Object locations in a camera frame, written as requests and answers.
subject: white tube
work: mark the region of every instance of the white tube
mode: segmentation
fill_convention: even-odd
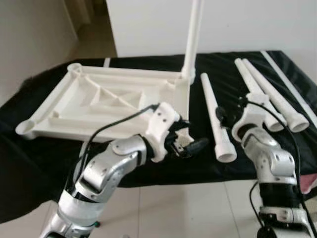
[[[191,84],[195,79],[195,60],[199,39],[199,30],[203,15],[204,0],[193,0],[192,12],[189,23],[187,46],[184,65],[182,68],[182,78],[190,80]]]
[[[274,60],[269,56],[269,54],[266,51],[261,51],[264,58],[266,58],[267,62],[272,66],[272,68],[275,70],[275,72],[278,74],[278,76],[282,79],[282,81],[285,83],[286,87],[289,91],[294,95],[297,102],[302,106],[304,111],[307,113],[309,118],[311,119],[312,123],[317,129],[317,116],[313,112],[313,110],[310,108],[310,106],[306,103],[306,101],[303,99],[303,97],[299,94],[299,92],[296,90],[296,88],[293,86],[293,84],[289,81],[289,79],[286,77],[286,75],[283,73],[283,71],[277,66],[277,64],[274,62]]]
[[[243,64],[242,60],[238,58],[234,61],[234,63],[236,64],[250,93],[264,94],[263,90],[260,88],[260,86],[257,84],[257,82],[254,80],[254,78],[252,77],[248,69],[246,68],[246,66]],[[270,101],[268,101],[268,103],[265,103],[264,106],[270,109],[284,124],[287,124],[283,115],[278,113],[275,110],[275,108],[273,107]],[[264,123],[270,131],[283,130],[283,126],[268,112],[265,112]]]
[[[276,108],[283,114],[291,131],[305,130],[309,126],[308,120],[298,113],[247,59],[243,59],[243,63],[260,87],[269,95]]]
[[[229,140],[227,131],[221,128],[220,122],[216,117],[215,110],[218,107],[218,104],[214,96],[208,75],[206,73],[202,73],[201,79],[215,141],[214,151],[216,158],[223,163],[232,162],[237,158],[237,152]]]

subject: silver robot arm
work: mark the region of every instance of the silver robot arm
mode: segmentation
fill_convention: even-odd
[[[254,94],[247,95],[247,99],[260,105],[267,100]],[[259,215],[264,222],[257,237],[314,238],[307,213],[300,205],[294,158],[262,128],[264,112],[247,104],[232,129],[257,171],[263,201]]]
[[[198,147],[206,145],[206,140],[186,147],[177,143],[176,131],[188,125],[169,104],[161,103],[151,116],[144,135],[110,142],[103,152],[87,163],[78,179],[66,184],[58,209],[40,238],[89,237],[106,202],[126,174],[148,160],[159,162],[168,153],[186,158],[197,152]]]

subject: black tablecloth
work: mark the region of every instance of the black tablecloth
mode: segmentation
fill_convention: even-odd
[[[269,54],[316,114],[316,85],[283,52],[273,51]],[[232,138],[238,158],[229,164],[216,160],[200,81],[200,74],[206,72],[218,104],[226,108],[230,115],[236,110],[238,98],[248,93],[234,64],[237,57],[248,58],[297,111],[305,114],[260,52],[199,54],[196,60],[197,76],[190,91],[190,135],[193,138],[207,137],[210,145],[190,159],[166,159],[158,164],[147,163],[127,175],[121,181],[121,187],[256,178],[253,163]],[[110,67],[180,71],[183,59],[184,56],[111,59]],[[103,66],[104,59],[80,59],[73,62]],[[0,108],[0,223],[24,215],[46,200],[57,199],[69,168],[78,159],[80,141],[44,137],[27,141],[14,132],[15,127],[28,119],[59,83],[70,63],[72,62],[27,79],[19,91]],[[294,148],[285,131],[272,135],[283,148],[293,153]],[[301,151],[301,173],[317,173],[317,130],[311,125],[305,131],[296,133],[295,137]]]

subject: cable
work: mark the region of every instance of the cable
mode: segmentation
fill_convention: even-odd
[[[132,118],[135,118],[135,117],[137,117],[138,115],[140,115],[140,114],[146,112],[148,109],[156,110],[156,109],[158,108],[158,106],[159,106],[158,104],[157,104],[157,105],[153,105],[153,104],[152,104],[152,105],[149,105],[149,106],[147,106],[146,108],[144,108],[144,109],[138,111],[138,112],[135,113],[135,114],[132,114],[132,115],[130,115],[130,116],[124,118],[124,119],[117,120],[117,121],[115,121],[115,122],[113,122],[113,123],[110,123],[110,124],[108,124],[108,125],[105,125],[105,126],[99,128],[98,130],[96,130],[96,131],[94,132],[94,134],[92,134],[92,136],[89,138],[89,140],[88,140],[88,142],[87,142],[87,145],[86,145],[86,147],[85,147],[84,153],[83,153],[83,155],[82,155],[82,157],[81,157],[82,160],[81,160],[80,169],[79,169],[79,173],[78,173],[78,176],[77,176],[76,180],[78,180],[79,176],[80,176],[81,173],[83,172],[83,169],[84,169],[85,165],[87,164],[88,153],[89,153],[90,145],[91,145],[92,141],[94,140],[94,138],[96,137],[96,135],[97,135],[98,133],[100,133],[101,131],[106,130],[106,129],[112,127],[112,126],[118,125],[118,124],[123,123],[123,122],[125,122],[125,121],[127,121],[127,120],[130,120],[130,119],[132,119]]]
[[[261,225],[261,227],[263,228],[264,225],[263,225],[263,223],[262,223],[262,221],[261,221],[261,219],[260,219],[260,217],[259,217],[259,215],[258,215],[258,213],[257,213],[257,211],[256,211],[256,209],[255,209],[255,207],[254,207],[253,201],[252,201],[252,192],[253,192],[254,188],[255,188],[257,185],[258,185],[258,182],[255,182],[255,184],[251,187],[250,192],[249,192],[249,200],[250,200],[252,209],[253,209],[253,211],[254,211],[254,213],[255,213],[257,219],[258,219],[258,222],[259,222],[259,224]]]
[[[302,207],[303,209],[306,211],[307,213],[307,218],[308,218],[308,222],[312,228],[312,231],[314,233],[314,236],[317,238],[317,232],[316,232],[316,229],[315,229],[315,226],[314,226],[314,223],[312,221],[312,218],[308,212],[308,209],[306,207],[306,204],[305,204],[305,201],[304,201],[304,197],[303,197],[303,194],[302,194],[302,191],[301,191],[301,155],[299,153],[299,148],[298,148],[298,144],[296,142],[296,139],[293,135],[293,133],[291,132],[291,130],[281,121],[280,118],[278,118],[270,109],[264,107],[263,105],[261,104],[258,104],[258,103],[254,103],[254,102],[250,102],[250,101],[247,101],[247,103],[249,104],[253,104],[253,105],[256,105],[262,109],[264,109],[265,111],[267,111],[268,113],[270,113],[282,126],[283,128],[289,133],[289,135],[291,136],[292,138],[292,141],[293,141],[293,144],[294,144],[294,148],[295,148],[295,151],[296,151],[296,169],[295,169],[295,174],[296,174],[296,180],[297,180],[297,189],[298,189],[298,195],[299,195],[299,199],[301,201],[301,204],[302,204]]]

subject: white rod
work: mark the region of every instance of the white rod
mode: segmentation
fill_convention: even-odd
[[[308,120],[298,113],[247,59],[243,59],[243,63],[260,87],[269,95],[275,107],[283,114],[291,131],[305,130],[309,126]]]
[[[193,0],[192,12],[189,23],[187,46],[184,65],[182,68],[182,78],[190,80],[191,83],[195,79],[195,61],[197,54],[197,46],[199,39],[199,30],[203,15],[204,0]]]
[[[283,73],[283,71],[277,66],[277,64],[274,62],[274,60],[269,56],[269,54],[266,51],[261,51],[264,58],[266,58],[267,62],[272,66],[272,68],[275,70],[275,72],[278,74],[278,76],[282,79],[288,90],[293,94],[293,96],[296,98],[297,102],[302,106],[306,114],[311,119],[312,123],[314,124],[315,128],[317,129],[317,116],[313,112],[313,110],[310,108],[310,106],[306,103],[306,101],[303,99],[303,97],[299,94],[299,92],[296,90],[294,85],[289,81],[289,79],[286,77],[286,75]]]
[[[235,65],[237,66],[244,82],[246,83],[250,93],[254,94],[261,94],[264,95],[263,90],[260,88],[260,86],[257,84],[257,82],[254,80],[246,66],[243,64],[242,60],[240,58],[237,58],[234,61]],[[284,124],[287,124],[285,118],[282,114],[278,113],[270,101],[267,101],[264,105],[268,109],[270,109]],[[283,126],[268,112],[265,112],[265,119],[264,123],[267,126],[267,128],[270,131],[280,131],[283,130]]]
[[[215,141],[215,154],[217,160],[223,163],[232,162],[237,158],[237,152],[233,144],[229,140],[228,133],[221,128],[220,122],[216,116],[216,108],[218,107],[216,97],[214,96],[208,75],[201,74],[207,109],[212,127],[212,133]]]

